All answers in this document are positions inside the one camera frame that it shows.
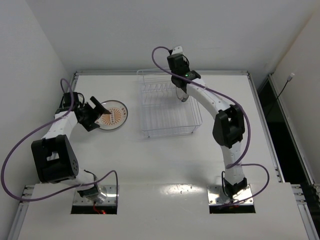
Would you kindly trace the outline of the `orange sunburst plate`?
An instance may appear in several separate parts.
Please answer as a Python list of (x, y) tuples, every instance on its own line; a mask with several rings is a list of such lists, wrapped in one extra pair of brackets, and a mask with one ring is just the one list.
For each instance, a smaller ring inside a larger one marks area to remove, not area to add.
[(113, 131), (120, 128), (128, 118), (128, 108), (118, 100), (107, 100), (101, 103), (110, 112), (103, 114), (95, 121), (99, 128), (105, 131)]

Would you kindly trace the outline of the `dark green rimmed plate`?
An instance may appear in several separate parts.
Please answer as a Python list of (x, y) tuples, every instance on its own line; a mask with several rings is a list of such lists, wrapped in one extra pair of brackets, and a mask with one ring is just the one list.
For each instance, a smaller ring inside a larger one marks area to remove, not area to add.
[(181, 97), (181, 102), (184, 103), (188, 100), (189, 95), (187, 93), (183, 93)]

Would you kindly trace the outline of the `white plate flower outline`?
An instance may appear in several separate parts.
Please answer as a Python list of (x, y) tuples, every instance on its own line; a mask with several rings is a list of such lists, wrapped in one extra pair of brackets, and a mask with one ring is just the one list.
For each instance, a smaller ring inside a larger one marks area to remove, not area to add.
[(178, 88), (178, 87), (175, 88), (175, 92), (176, 92), (177, 98), (178, 98), (181, 102), (183, 102), (184, 99), (185, 99), (185, 92), (184, 92), (181, 88)]

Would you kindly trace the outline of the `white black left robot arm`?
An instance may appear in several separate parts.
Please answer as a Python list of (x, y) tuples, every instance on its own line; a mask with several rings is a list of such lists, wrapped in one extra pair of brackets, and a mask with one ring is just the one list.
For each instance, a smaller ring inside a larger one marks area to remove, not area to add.
[(90, 132), (100, 127), (97, 120), (102, 115), (110, 114), (94, 96), (90, 100), (94, 107), (85, 102), (83, 94), (79, 92), (64, 93), (55, 112), (54, 122), (42, 139), (32, 142), (31, 151), (42, 183), (74, 186), (80, 197), (102, 203), (104, 198), (97, 176), (80, 168), (69, 141), (77, 124)]

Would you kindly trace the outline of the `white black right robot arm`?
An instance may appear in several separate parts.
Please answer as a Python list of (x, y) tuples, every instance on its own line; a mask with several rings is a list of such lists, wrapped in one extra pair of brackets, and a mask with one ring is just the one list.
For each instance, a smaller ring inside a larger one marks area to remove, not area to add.
[(244, 114), (236, 104), (228, 104), (216, 93), (209, 91), (200, 74), (190, 70), (189, 61), (181, 47), (170, 49), (167, 62), (171, 81), (181, 102), (190, 96), (198, 101), (213, 117), (212, 135), (220, 145), (225, 167), (223, 189), (230, 199), (247, 187), (247, 179), (241, 166), (241, 142), (245, 133)]

